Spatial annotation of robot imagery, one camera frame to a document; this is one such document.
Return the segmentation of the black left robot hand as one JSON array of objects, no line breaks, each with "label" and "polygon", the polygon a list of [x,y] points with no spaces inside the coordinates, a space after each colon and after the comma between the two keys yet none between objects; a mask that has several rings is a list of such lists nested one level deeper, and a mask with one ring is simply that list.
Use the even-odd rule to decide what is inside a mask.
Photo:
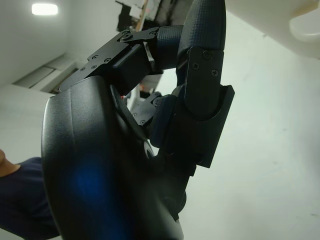
[{"label": "black left robot hand", "polygon": [[45,107],[45,190],[65,240],[181,240],[197,166],[209,168],[235,92],[222,85],[223,0],[183,25],[120,32]]}]

